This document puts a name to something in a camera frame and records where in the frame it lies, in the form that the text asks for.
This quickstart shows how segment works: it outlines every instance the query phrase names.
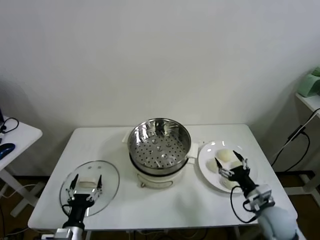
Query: green object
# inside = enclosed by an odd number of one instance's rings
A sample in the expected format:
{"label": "green object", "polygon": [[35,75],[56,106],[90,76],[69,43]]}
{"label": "green object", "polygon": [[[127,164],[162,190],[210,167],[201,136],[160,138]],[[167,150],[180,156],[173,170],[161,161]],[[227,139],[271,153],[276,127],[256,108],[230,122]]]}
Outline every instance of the green object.
{"label": "green object", "polygon": [[304,77],[297,92],[305,98],[320,92],[320,67],[317,67],[311,74]]}

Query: metal rim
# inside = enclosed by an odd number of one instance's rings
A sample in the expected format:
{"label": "metal rim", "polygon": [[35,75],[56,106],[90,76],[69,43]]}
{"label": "metal rim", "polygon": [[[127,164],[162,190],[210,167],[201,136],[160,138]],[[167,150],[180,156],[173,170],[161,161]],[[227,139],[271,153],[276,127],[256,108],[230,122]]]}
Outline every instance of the metal rim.
{"label": "metal rim", "polygon": [[183,163],[183,165],[178,168],[177,170],[173,171],[173,172],[170,172],[170,173],[165,173],[165,174],[152,174],[152,173],[149,173],[149,172],[146,172],[144,171],[143,169],[139,168],[136,164],[136,162],[133,160],[133,158],[131,157],[130,155],[130,161],[131,163],[133,164],[133,166],[138,170],[140,171],[141,173],[145,174],[145,175],[148,175],[148,176],[151,176],[151,177],[167,177],[167,176],[170,176],[170,175],[173,175],[173,174],[176,174],[177,172],[179,172],[182,168],[184,168],[184,166],[188,163],[188,158],[185,160],[185,162]]}
{"label": "metal rim", "polygon": [[[189,134],[188,130],[185,128],[185,126],[183,126],[181,123],[179,123],[179,122],[177,122],[177,121],[175,121],[175,120],[169,119],[169,118],[156,117],[156,118],[151,118],[151,119],[149,119],[149,120],[146,120],[146,121],[141,122],[140,124],[138,124],[138,125],[130,132],[130,134],[129,134],[129,136],[128,136],[128,141],[127,141],[127,148],[128,148],[128,150],[129,150],[129,152],[130,152],[130,147],[131,147],[130,139],[131,139],[131,137],[133,136],[133,134],[134,134],[137,130],[139,130],[139,127],[140,127],[141,125],[145,125],[145,124],[147,124],[147,123],[149,123],[149,122],[153,122],[153,121],[167,121],[167,122],[172,122],[172,123],[174,123],[174,124],[177,124],[179,127],[181,127],[181,128],[187,133],[188,141],[191,143],[190,134]],[[182,163],[183,161],[185,161],[185,163],[187,163],[187,161],[188,161],[187,154],[188,154],[188,151],[187,151],[187,153],[185,154],[184,158],[181,158],[181,160],[177,161],[175,165],[166,167],[166,169],[169,170],[170,168],[175,167],[176,165]],[[142,166],[142,167],[144,167],[144,168],[151,169],[151,170],[157,169],[157,168],[153,168],[153,167],[149,167],[149,166],[143,165],[142,163],[140,163],[140,162],[138,162],[138,161],[134,161],[131,156],[130,156],[130,160],[131,160],[131,162],[135,162],[135,165],[134,165],[134,166],[135,166],[136,168],[138,168],[139,170],[141,170],[141,169],[140,169],[136,164],[138,164],[138,165],[140,165],[140,166]]]}

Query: white table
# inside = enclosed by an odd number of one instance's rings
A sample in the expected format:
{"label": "white table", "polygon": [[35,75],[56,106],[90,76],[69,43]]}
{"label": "white table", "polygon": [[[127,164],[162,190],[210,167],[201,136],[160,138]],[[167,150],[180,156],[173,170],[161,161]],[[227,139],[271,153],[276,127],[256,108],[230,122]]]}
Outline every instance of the white table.
{"label": "white table", "polygon": [[[250,129],[244,124],[186,126],[193,142],[214,140],[238,143],[250,160],[257,161],[257,184],[269,184],[277,206],[297,212],[276,177]],[[132,127],[76,129],[65,147],[28,221],[33,229],[61,228],[67,217],[59,204],[60,187],[66,176],[88,161],[113,163],[120,174],[118,193],[110,205],[85,218],[86,230],[145,230],[242,225],[230,205],[230,194],[211,187],[199,172],[198,163],[187,164],[182,180],[171,188],[140,188],[134,167],[122,138]],[[242,195],[234,196],[235,210],[245,220],[252,217],[243,210]]]}
{"label": "white table", "polygon": [[[300,94],[296,93],[296,97],[303,102],[312,112],[317,109],[320,109],[320,96],[310,96],[310,97],[303,97]],[[316,187],[320,185],[320,173],[314,176],[311,180],[306,174],[300,174],[299,177],[305,183],[304,186],[297,186],[297,187],[286,187],[285,191],[288,195],[312,195],[315,202],[320,207],[320,194],[317,191]]]}
{"label": "white table", "polygon": [[[7,130],[14,128],[16,126],[16,121],[9,120],[6,123]],[[39,182],[30,192],[27,191],[23,186],[9,173],[5,170],[13,160],[16,159],[21,153],[23,153],[27,148],[29,148],[35,141],[37,141],[42,136],[42,131],[20,122],[17,129],[8,132],[3,136],[1,144],[12,143],[15,144],[15,149],[0,160],[0,178],[6,182],[0,191],[1,196],[6,191],[7,187],[12,187],[15,191],[23,196],[23,200],[12,210],[11,215],[16,217],[26,206],[30,204],[36,206],[38,198],[35,195],[44,188],[44,184]]]}

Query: white wall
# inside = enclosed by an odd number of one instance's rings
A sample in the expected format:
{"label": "white wall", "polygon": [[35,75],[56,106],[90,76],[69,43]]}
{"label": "white wall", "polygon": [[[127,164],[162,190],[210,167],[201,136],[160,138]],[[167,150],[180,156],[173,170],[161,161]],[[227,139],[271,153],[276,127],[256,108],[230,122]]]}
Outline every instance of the white wall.
{"label": "white wall", "polygon": [[0,104],[44,133],[13,172],[50,174],[79,126],[152,117],[247,123],[269,155],[298,124],[297,80],[320,63],[319,7],[311,0],[0,1]]}

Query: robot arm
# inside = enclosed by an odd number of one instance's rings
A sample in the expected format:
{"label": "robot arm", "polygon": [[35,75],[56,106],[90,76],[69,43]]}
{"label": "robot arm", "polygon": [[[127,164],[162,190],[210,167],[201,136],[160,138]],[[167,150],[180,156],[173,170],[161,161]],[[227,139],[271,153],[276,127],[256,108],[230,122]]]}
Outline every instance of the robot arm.
{"label": "robot arm", "polygon": [[77,174],[67,188],[68,193],[68,207],[70,213],[66,213],[64,206],[62,210],[68,216],[68,220],[63,224],[62,228],[58,228],[55,234],[44,234],[41,240],[82,240],[82,233],[85,229],[84,218],[88,208],[95,204],[95,201],[102,193],[102,176],[100,175],[99,181],[95,188],[90,188],[90,192],[83,191],[83,187],[78,186],[79,175]]}
{"label": "robot arm", "polygon": [[238,182],[246,198],[245,205],[250,206],[251,212],[262,230],[263,235],[268,240],[305,240],[306,238],[298,228],[297,222],[284,209],[275,206],[271,195],[271,189],[267,184],[256,185],[249,177],[250,168],[247,159],[233,151],[237,158],[242,162],[230,170],[222,167],[216,160],[219,174],[230,181]]}

